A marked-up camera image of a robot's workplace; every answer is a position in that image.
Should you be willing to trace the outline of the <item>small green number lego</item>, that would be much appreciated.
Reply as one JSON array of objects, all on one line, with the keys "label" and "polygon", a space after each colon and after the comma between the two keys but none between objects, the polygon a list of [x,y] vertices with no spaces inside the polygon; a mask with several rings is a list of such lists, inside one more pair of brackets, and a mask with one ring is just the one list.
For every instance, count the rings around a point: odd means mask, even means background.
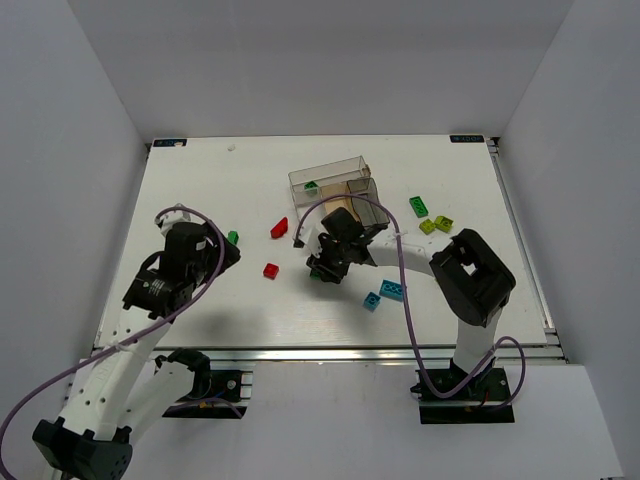
[{"label": "small green number lego", "polygon": [[228,232],[227,234],[227,240],[232,244],[232,245],[237,245],[238,241],[239,241],[239,234],[237,231],[231,230]]}]

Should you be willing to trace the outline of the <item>green square lego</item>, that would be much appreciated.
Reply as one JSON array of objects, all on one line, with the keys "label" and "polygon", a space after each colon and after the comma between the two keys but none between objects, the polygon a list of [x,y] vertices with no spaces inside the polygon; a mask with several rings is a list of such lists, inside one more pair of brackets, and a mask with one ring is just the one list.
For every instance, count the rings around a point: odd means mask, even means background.
[{"label": "green square lego", "polygon": [[309,194],[314,194],[318,189],[318,184],[315,181],[307,182],[304,185],[304,191]]}]

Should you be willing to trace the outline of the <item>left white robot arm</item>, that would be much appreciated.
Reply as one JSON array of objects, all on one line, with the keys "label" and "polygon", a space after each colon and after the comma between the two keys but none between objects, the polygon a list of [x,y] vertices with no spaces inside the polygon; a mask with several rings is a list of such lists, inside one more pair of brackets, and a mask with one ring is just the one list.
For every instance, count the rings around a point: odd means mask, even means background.
[{"label": "left white robot arm", "polygon": [[239,249],[206,223],[179,221],[164,238],[163,250],[145,259],[123,297],[113,354],[93,364],[56,420],[40,421],[33,432],[47,463],[76,479],[121,478],[140,436],[174,403],[200,400],[211,387],[208,358],[178,349],[157,360],[155,374],[140,391],[133,389],[175,313],[241,258]]}]

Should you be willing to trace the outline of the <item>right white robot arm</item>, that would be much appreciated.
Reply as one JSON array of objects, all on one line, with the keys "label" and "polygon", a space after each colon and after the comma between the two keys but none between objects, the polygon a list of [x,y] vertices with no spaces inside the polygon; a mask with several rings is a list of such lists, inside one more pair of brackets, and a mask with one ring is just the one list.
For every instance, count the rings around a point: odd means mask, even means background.
[{"label": "right white robot arm", "polygon": [[364,227],[340,207],[320,225],[301,227],[294,246],[309,251],[307,266],[325,282],[340,283],[352,264],[433,277],[458,320],[452,366],[476,376],[493,363],[497,324],[516,280],[476,231],[429,239],[384,224]]}]

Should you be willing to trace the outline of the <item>grey smoky container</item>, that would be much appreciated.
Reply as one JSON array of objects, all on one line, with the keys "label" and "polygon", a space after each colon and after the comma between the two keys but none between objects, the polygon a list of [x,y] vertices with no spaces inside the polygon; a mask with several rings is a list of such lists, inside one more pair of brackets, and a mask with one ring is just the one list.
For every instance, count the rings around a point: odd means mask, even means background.
[{"label": "grey smoky container", "polygon": [[376,182],[371,177],[361,177],[347,182],[347,192],[351,194],[354,217],[364,228],[381,227],[386,229],[390,223],[388,215],[379,207],[380,201]]}]

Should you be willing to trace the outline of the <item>amber transparent container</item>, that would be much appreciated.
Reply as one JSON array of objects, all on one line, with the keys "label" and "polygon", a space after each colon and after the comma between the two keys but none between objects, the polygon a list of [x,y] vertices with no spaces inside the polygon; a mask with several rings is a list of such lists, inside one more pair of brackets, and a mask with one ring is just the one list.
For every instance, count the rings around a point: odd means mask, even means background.
[{"label": "amber transparent container", "polygon": [[[348,187],[347,182],[333,183],[326,186],[322,186],[320,188],[320,194],[322,199],[328,198],[330,196],[338,195],[338,194],[348,194],[349,192],[350,192],[350,189]],[[360,220],[359,216],[357,215],[353,207],[351,197],[336,197],[324,202],[323,206],[325,210],[325,215],[331,214],[333,211],[337,210],[338,208],[344,208],[354,217],[355,220],[357,221]]]}]

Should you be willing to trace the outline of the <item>cyan long lego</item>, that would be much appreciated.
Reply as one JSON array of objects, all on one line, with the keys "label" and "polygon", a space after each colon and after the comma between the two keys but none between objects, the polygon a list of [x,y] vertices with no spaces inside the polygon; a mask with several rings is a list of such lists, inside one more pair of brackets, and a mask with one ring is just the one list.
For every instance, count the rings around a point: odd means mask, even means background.
[{"label": "cyan long lego", "polygon": [[395,301],[404,301],[404,288],[400,283],[384,279],[379,289],[381,297],[389,298]]}]

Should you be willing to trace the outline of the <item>red square lego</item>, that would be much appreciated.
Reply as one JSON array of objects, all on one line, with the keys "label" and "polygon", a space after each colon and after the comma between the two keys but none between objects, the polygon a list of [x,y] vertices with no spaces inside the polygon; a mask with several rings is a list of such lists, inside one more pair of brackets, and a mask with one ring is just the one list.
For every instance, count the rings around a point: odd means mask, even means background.
[{"label": "red square lego", "polygon": [[263,276],[270,279],[270,280],[274,280],[278,273],[279,273],[279,266],[273,263],[267,263],[263,269]]}]

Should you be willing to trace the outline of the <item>red curved lego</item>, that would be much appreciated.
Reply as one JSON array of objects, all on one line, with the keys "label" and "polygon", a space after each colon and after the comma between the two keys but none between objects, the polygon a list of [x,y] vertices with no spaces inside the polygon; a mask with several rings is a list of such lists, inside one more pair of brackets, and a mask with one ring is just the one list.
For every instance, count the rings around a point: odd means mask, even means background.
[{"label": "red curved lego", "polygon": [[272,239],[282,238],[289,229],[289,222],[287,217],[281,218],[270,230],[270,236]]}]

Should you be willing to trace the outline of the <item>lime flat square lego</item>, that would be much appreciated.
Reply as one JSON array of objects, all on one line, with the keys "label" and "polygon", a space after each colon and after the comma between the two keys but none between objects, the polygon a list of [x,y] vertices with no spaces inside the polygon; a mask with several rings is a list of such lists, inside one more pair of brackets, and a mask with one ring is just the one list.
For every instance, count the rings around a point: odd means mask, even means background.
[{"label": "lime flat square lego", "polygon": [[432,220],[426,218],[419,224],[419,230],[425,235],[430,235],[436,230],[436,225]]}]

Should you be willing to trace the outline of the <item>lime curved lego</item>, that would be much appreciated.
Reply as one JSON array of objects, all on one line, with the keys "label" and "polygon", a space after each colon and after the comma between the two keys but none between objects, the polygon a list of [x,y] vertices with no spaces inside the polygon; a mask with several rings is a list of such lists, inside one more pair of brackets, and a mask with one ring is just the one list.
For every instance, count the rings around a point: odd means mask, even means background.
[{"label": "lime curved lego", "polygon": [[453,227],[454,221],[446,216],[439,215],[436,217],[434,224],[435,227],[445,233],[449,233]]}]

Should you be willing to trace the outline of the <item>left blue table label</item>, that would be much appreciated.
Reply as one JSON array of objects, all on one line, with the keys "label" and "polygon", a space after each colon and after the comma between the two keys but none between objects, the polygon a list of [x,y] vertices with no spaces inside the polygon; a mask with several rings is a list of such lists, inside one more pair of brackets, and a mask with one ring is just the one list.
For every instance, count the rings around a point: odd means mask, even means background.
[{"label": "left blue table label", "polygon": [[167,139],[155,139],[152,143],[153,148],[174,148],[184,147],[187,144],[187,140],[184,138],[167,138]]}]

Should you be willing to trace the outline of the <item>blue table label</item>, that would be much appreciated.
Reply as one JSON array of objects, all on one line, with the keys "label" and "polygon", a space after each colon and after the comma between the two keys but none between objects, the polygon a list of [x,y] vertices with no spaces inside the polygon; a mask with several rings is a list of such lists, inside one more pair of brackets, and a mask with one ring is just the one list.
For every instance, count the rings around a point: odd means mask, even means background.
[{"label": "blue table label", "polygon": [[485,139],[483,135],[472,135],[472,134],[452,134],[449,136],[449,140],[452,143],[484,143]]},{"label": "blue table label", "polygon": [[184,147],[187,144],[187,140],[184,138],[167,138],[167,139],[155,139],[152,143],[153,148],[174,148]]}]

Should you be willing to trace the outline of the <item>right blue table label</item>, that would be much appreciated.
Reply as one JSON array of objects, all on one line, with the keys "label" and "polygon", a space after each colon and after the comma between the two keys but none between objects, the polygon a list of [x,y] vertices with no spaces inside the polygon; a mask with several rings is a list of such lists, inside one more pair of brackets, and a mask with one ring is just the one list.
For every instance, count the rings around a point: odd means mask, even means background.
[{"label": "right blue table label", "polygon": [[452,134],[449,136],[449,140],[452,143],[484,143],[485,139],[483,135],[472,135],[472,134]]}]

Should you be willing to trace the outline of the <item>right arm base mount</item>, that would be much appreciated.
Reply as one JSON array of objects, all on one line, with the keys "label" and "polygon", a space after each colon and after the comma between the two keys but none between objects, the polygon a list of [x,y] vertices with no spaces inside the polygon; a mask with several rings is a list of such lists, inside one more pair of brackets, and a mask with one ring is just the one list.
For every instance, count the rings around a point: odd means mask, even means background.
[{"label": "right arm base mount", "polygon": [[419,404],[423,425],[513,424],[511,405],[503,405],[511,396],[506,372],[491,368],[480,379],[472,380],[452,397],[438,398],[421,377],[410,388]]}]

